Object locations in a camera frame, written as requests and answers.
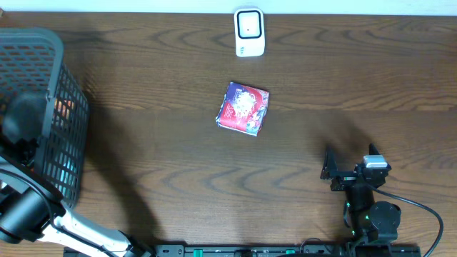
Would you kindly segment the purple red noodle packet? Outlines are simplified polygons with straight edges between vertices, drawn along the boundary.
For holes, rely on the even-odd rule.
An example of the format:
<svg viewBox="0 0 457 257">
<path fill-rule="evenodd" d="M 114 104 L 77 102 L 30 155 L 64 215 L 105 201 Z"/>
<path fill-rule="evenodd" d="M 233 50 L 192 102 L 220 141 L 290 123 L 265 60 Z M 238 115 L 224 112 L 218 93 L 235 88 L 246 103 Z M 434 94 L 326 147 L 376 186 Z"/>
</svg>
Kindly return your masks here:
<svg viewBox="0 0 457 257">
<path fill-rule="evenodd" d="M 262 89 L 230 82 L 216 124 L 225 129 L 258 136 L 268 111 L 270 93 Z"/>
</svg>

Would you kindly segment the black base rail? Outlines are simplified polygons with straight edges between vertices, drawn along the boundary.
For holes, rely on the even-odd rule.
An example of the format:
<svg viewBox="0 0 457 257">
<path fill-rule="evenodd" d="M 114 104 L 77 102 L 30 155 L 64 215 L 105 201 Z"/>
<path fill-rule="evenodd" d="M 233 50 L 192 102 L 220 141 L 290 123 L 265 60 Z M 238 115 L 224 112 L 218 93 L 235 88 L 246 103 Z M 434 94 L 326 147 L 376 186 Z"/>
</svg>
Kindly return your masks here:
<svg viewBox="0 0 457 257">
<path fill-rule="evenodd" d="M 312 241 L 304 246 L 154 246 L 158 257 L 274 257 L 274 256 L 349 256 L 343 246 Z M 420 257 L 417 246 L 359 246 L 356 256 Z"/>
</svg>

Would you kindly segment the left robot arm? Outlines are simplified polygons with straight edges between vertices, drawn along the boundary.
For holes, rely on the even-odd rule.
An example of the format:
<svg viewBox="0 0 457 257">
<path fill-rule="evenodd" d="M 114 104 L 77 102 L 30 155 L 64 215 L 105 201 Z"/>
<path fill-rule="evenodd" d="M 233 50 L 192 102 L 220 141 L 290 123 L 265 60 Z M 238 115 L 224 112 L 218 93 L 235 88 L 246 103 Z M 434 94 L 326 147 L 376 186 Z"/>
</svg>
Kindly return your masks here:
<svg viewBox="0 0 457 257">
<path fill-rule="evenodd" d="M 48 101 L 36 93 L 17 96 L 7 107 L 7 132 L 19 138 L 38 136 L 38 125 L 44 125 Z M 91 134 L 90 157 L 113 164 L 109 143 Z M 122 231 L 105 228 L 77 214 L 50 182 L 10 158 L 1 155 L 1 181 L 14 190 L 1 199 L 1 240 L 7 243 L 43 241 L 72 248 L 87 256 L 156 256 L 153 248 Z"/>
</svg>

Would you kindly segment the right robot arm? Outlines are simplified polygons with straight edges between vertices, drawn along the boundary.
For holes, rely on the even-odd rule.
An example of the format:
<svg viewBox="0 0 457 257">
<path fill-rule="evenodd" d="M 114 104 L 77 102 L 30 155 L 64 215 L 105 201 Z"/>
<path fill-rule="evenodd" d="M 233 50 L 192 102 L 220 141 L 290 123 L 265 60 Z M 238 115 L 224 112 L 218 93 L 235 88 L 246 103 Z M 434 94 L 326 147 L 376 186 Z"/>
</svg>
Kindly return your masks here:
<svg viewBox="0 0 457 257">
<path fill-rule="evenodd" d="M 330 180 L 332 191 L 343 191 L 343 218 L 353 231 L 345 244 L 347 256 L 392 256 L 391 242 L 398 238 L 400 208 L 387 201 L 375 201 L 373 192 L 386 182 L 391 166 L 370 144 L 368 154 L 352 171 L 338 169 L 331 148 L 326 149 L 320 179 Z"/>
</svg>

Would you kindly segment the grey plastic mesh basket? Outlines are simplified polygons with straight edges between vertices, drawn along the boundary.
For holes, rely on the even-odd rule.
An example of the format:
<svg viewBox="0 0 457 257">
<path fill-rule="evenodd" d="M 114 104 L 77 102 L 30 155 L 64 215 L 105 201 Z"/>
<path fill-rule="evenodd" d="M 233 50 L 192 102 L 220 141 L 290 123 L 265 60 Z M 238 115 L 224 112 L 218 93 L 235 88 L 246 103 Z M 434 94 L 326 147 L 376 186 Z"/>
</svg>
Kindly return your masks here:
<svg viewBox="0 0 457 257">
<path fill-rule="evenodd" d="M 89 103 L 48 29 L 1 29 L 2 145 L 73 208 L 79 199 Z"/>
</svg>

